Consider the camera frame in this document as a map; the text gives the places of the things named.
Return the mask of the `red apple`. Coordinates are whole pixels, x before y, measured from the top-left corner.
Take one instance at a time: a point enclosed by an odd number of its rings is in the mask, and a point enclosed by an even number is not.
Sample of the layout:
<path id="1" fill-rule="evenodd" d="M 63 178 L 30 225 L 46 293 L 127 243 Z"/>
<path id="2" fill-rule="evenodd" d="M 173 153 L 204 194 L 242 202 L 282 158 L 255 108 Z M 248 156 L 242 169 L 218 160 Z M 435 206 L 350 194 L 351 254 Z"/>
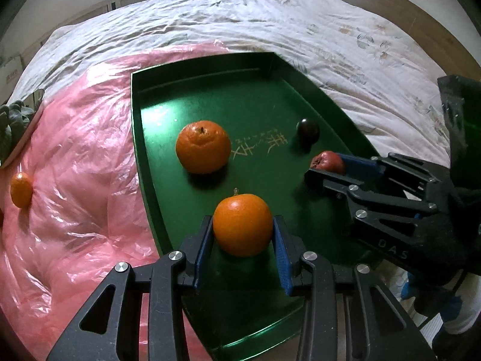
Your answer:
<path id="1" fill-rule="evenodd" d="M 335 174 L 344 173 L 344 164 L 341 156 L 332 151 L 323 151 L 314 156 L 311 160 L 310 168 Z"/>

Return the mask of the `dark plum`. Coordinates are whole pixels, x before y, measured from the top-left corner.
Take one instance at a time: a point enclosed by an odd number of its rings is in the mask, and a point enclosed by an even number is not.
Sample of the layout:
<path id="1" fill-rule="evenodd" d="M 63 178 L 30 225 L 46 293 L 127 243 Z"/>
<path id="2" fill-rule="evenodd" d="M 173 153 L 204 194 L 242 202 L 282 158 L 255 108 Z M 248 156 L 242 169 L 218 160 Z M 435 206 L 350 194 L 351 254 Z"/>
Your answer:
<path id="1" fill-rule="evenodd" d="M 303 147 L 312 147 L 320 139 L 319 124 L 311 119 L 301 119 L 296 125 L 296 137 Z"/>

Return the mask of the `smooth orange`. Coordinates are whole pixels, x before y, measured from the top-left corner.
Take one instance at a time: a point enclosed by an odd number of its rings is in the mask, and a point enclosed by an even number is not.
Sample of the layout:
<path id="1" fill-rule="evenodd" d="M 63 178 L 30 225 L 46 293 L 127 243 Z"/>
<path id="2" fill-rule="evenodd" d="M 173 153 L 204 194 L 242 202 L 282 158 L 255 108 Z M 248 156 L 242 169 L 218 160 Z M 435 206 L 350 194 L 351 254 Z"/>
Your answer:
<path id="1" fill-rule="evenodd" d="M 254 194 L 237 194 L 220 201 L 212 217 L 215 239 L 236 257 L 257 255 L 268 247 L 273 218 L 268 204 Z"/>

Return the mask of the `large orange with stem dimple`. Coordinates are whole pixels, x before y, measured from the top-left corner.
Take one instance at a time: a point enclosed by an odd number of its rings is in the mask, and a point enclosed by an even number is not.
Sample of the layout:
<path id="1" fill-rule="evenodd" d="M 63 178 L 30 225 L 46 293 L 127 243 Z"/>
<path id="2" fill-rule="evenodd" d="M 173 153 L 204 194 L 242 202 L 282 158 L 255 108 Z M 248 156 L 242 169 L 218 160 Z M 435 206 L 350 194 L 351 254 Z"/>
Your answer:
<path id="1" fill-rule="evenodd" d="M 228 164 L 231 140 L 227 131 L 215 122 L 192 122 L 178 134 L 175 153 L 188 173 L 210 174 Z"/>

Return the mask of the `white floral bed quilt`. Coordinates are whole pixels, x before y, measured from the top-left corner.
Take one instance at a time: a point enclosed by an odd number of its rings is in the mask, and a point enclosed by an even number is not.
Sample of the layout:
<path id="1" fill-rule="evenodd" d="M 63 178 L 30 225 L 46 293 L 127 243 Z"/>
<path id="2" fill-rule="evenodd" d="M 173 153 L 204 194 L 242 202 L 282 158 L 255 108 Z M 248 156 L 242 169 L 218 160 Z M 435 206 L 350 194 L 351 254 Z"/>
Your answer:
<path id="1" fill-rule="evenodd" d="M 450 162 L 443 70 L 401 28 L 342 0 L 147 0 L 64 26 L 32 58 L 13 100 L 51 95 L 90 66 L 197 43 L 279 55 L 321 88 L 380 154 Z"/>

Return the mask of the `pink plastic sheet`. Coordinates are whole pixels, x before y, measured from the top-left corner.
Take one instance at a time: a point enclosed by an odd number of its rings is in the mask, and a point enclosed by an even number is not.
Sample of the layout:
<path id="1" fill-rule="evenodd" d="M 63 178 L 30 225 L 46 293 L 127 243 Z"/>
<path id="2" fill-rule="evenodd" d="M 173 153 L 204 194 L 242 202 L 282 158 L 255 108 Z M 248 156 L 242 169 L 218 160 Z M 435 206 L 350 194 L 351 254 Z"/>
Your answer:
<path id="1" fill-rule="evenodd" d="M 131 133 L 133 72 L 225 52 L 218 44 L 164 47 L 95 64 L 47 100 L 22 153 L 1 172 L 1 328 L 16 352 L 44 360 L 116 262 L 157 259 Z M 27 209 L 11 201 L 25 172 Z"/>

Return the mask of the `green rectangular tray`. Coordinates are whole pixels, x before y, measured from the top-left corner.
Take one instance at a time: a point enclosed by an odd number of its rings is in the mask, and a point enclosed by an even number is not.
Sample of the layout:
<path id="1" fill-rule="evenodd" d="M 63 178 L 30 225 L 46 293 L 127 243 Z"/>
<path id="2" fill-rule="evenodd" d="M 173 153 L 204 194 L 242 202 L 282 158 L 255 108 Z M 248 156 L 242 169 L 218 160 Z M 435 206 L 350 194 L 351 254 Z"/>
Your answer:
<path id="1" fill-rule="evenodd" d="M 211 55 L 165 63 L 131 77 L 134 148 L 143 201 L 161 253 L 180 247 L 206 215 L 234 192 L 264 199 L 310 250 L 351 266 L 366 253 L 341 234 L 329 200 L 313 199 L 303 176 L 318 153 L 370 157 L 376 149 L 310 79 L 268 52 Z M 296 125 L 307 118 L 320 139 L 303 147 Z M 188 174 L 174 147 L 187 124 L 207 120 L 228 132 L 231 156 L 218 172 Z M 247 360 L 296 336 L 303 301 L 280 285 L 271 249 L 235 258 L 214 247 L 201 287 L 185 313 L 215 360 Z"/>

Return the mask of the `wooden headboard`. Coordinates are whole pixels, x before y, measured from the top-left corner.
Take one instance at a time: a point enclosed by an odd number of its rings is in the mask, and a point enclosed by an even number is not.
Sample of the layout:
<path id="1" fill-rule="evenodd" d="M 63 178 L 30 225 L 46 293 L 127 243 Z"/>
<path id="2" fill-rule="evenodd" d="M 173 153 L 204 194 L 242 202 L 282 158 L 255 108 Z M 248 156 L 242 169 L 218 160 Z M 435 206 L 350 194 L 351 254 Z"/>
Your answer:
<path id="1" fill-rule="evenodd" d="M 480 80 L 480 34 L 457 0 L 343 0 L 391 21 L 446 74 Z"/>

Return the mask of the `white blue rimmed plate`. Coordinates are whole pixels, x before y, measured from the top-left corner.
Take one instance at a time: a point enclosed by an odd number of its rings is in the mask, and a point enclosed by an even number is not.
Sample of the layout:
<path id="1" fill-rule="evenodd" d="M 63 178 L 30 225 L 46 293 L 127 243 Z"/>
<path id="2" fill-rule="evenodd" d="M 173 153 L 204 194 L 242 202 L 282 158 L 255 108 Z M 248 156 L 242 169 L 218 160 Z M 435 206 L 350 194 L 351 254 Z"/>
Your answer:
<path id="1" fill-rule="evenodd" d="M 44 89 L 24 100 L 1 105 L 1 167 L 6 168 L 20 154 L 43 113 Z"/>

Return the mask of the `green leafy vegetable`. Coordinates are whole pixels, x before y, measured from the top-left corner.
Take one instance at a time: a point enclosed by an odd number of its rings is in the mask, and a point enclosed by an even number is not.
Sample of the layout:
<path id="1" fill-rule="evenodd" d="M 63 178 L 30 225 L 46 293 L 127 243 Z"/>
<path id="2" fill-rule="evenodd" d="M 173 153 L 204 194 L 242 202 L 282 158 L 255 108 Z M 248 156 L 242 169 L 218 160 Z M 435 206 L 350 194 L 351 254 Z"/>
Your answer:
<path id="1" fill-rule="evenodd" d="M 1 106 L 1 148 L 0 158 L 3 165 L 27 130 L 36 110 L 18 100 L 10 105 Z"/>

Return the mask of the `white cardboard box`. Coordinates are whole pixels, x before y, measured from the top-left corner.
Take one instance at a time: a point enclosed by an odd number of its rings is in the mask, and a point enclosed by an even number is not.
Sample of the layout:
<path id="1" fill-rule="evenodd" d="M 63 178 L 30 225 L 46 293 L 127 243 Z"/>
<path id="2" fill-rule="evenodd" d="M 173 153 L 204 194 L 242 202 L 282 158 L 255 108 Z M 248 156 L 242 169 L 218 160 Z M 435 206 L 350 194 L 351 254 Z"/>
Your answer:
<path id="1" fill-rule="evenodd" d="M 24 68 L 19 55 L 11 57 L 0 69 L 0 101 L 9 100 Z"/>

